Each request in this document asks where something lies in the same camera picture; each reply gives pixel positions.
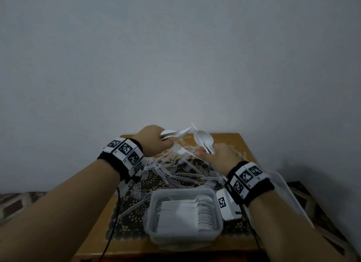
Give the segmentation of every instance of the black lace placemat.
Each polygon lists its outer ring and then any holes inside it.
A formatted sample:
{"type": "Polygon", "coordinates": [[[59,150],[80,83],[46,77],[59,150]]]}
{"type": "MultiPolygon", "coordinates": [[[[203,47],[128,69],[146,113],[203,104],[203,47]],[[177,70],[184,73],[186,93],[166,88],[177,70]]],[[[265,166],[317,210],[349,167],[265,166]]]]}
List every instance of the black lace placemat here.
{"type": "MultiPolygon", "coordinates": [[[[205,170],[209,171],[212,170],[212,167],[205,164],[203,161],[199,159],[193,160],[193,165],[195,165],[197,168],[203,167],[205,170]]],[[[177,171],[178,173],[184,172],[184,169],[187,167],[187,164],[184,163],[182,165],[178,165],[177,171]]],[[[190,170],[189,173],[196,173],[194,170],[190,170]]],[[[185,185],[185,186],[192,186],[197,187],[199,186],[196,183],[192,182],[185,182],[182,180],[174,179],[178,183],[185,185]]],[[[145,192],[151,192],[154,191],[160,187],[165,187],[166,184],[162,180],[162,178],[155,172],[155,171],[149,171],[148,178],[145,181],[142,181],[142,191],[145,192]]],[[[214,190],[220,190],[222,188],[222,185],[220,183],[217,183],[217,186],[214,187],[214,190]]],[[[127,210],[129,207],[135,205],[140,200],[133,198],[131,196],[131,193],[133,191],[133,187],[129,189],[129,191],[126,193],[126,195],[120,199],[120,210],[119,214],[127,210]]],[[[114,239],[116,240],[126,240],[126,239],[141,239],[145,238],[148,235],[145,233],[143,228],[143,215],[146,211],[146,209],[149,207],[149,202],[146,202],[142,204],[140,207],[135,209],[134,211],[130,212],[129,214],[125,215],[122,219],[119,219],[116,226],[115,226],[115,232],[114,232],[114,239]]],[[[114,208],[114,213],[111,217],[111,221],[109,223],[108,230],[106,232],[106,238],[109,239],[111,231],[113,229],[114,225],[114,219],[115,219],[115,213],[117,209],[117,204],[114,208]]],[[[250,235],[251,229],[248,225],[247,219],[245,218],[245,213],[243,213],[243,217],[241,219],[231,220],[231,221],[225,221],[223,222],[223,235],[250,235]]]]}

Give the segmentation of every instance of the wooden tabletop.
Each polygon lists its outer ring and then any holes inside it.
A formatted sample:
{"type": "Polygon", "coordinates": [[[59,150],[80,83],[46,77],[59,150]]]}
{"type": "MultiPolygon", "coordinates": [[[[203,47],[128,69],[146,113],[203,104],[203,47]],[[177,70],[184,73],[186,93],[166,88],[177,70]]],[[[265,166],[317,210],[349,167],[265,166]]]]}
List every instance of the wooden tabletop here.
{"type": "MultiPolygon", "coordinates": [[[[234,146],[236,150],[242,154],[246,152],[247,159],[257,163],[256,158],[251,153],[250,149],[244,142],[243,138],[238,133],[222,133],[211,134],[214,138],[214,143],[226,143],[234,146]]],[[[132,135],[124,135],[122,137],[132,137],[132,135]]],[[[193,138],[186,138],[185,141],[190,145],[196,145],[193,138]]],[[[83,242],[74,258],[89,259],[100,256],[106,246],[107,240],[105,233],[108,230],[108,225],[117,202],[117,196],[112,196],[90,231],[88,237],[83,242]]],[[[227,251],[227,250],[256,250],[257,244],[253,236],[223,236],[219,235],[211,246],[202,248],[198,251],[227,251]]],[[[160,250],[153,244],[149,238],[146,239],[127,239],[114,240],[112,239],[107,255],[139,255],[145,253],[165,253],[168,251],[160,250]]]]}

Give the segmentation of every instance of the black cable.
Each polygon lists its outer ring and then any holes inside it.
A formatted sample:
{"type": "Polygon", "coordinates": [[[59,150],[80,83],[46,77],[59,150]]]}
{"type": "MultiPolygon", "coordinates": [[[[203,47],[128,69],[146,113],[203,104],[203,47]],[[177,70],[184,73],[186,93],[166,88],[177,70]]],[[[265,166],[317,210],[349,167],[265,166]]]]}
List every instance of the black cable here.
{"type": "Polygon", "coordinates": [[[117,222],[118,222],[118,216],[119,216],[119,206],[120,206],[120,191],[119,191],[119,187],[117,187],[117,191],[118,191],[118,205],[117,205],[117,214],[116,214],[116,217],[115,217],[115,223],[114,223],[114,226],[113,226],[113,229],[111,230],[111,236],[109,237],[109,240],[108,240],[108,243],[106,244],[106,247],[103,251],[103,254],[102,256],[99,258],[99,262],[102,261],[105,253],[106,253],[106,250],[108,249],[109,247],[109,244],[111,242],[111,238],[113,237],[113,234],[114,234],[114,231],[115,231],[115,226],[117,225],[117,222]]]}
{"type": "Polygon", "coordinates": [[[247,219],[247,221],[248,221],[248,224],[250,225],[250,229],[251,229],[251,231],[252,231],[252,234],[253,234],[253,236],[255,237],[255,240],[256,240],[256,243],[257,243],[257,247],[258,247],[258,251],[262,251],[261,250],[261,247],[259,246],[259,242],[258,242],[258,240],[257,240],[257,234],[256,234],[256,231],[252,228],[252,225],[250,224],[250,219],[248,218],[248,215],[247,215],[247,213],[246,213],[246,210],[244,209],[244,208],[242,208],[243,210],[242,210],[242,212],[243,212],[243,214],[244,214],[244,216],[246,217],[246,219],[247,219]]]}

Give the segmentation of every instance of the white wall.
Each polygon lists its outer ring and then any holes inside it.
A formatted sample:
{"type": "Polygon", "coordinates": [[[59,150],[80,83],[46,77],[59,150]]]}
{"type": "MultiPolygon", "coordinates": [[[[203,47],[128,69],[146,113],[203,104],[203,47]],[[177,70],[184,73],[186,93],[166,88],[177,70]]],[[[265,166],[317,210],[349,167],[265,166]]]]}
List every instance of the white wall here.
{"type": "Polygon", "coordinates": [[[193,121],[302,179],[361,250],[361,0],[0,1],[0,192],[193,121]]]}

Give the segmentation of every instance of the plastic container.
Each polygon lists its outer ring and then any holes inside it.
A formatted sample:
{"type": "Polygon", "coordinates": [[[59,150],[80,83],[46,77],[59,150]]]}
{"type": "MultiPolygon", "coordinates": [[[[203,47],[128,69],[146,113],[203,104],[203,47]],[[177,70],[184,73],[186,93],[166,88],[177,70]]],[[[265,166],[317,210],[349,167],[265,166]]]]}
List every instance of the plastic container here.
{"type": "MultiPolygon", "coordinates": [[[[291,206],[291,208],[299,215],[302,215],[305,219],[307,219],[310,223],[310,225],[313,227],[313,223],[312,221],[309,219],[309,217],[307,216],[306,212],[304,211],[304,209],[301,207],[301,205],[299,204],[298,200],[296,199],[296,197],[293,195],[291,189],[288,187],[286,181],[283,179],[283,177],[278,173],[278,172],[267,172],[267,174],[269,174],[270,176],[270,180],[272,182],[272,184],[275,187],[275,192],[278,193],[278,195],[284,200],[286,201],[286,203],[288,205],[291,206]]],[[[247,216],[250,220],[251,226],[253,228],[254,224],[252,222],[252,219],[250,217],[250,212],[248,211],[248,208],[246,206],[244,206],[244,209],[247,213],[247,216]]]]}
{"type": "Polygon", "coordinates": [[[170,245],[192,245],[194,243],[211,243],[223,230],[223,219],[221,211],[219,209],[218,200],[215,192],[212,189],[199,187],[194,189],[160,189],[155,191],[151,196],[149,208],[147,210],[147,219],[144,225],[144,230],[151,241],[158,246],[170,246],[170,245]],[[170,197],[173,200],[181,199],[195,199],[198,195],[210,196],[213,200],[215,219],[216,219],[216,230],[215,231],[178,231],[159,233],[154,232],[155,227],[155,206],[157,201],[161,197],[170,197]]]}

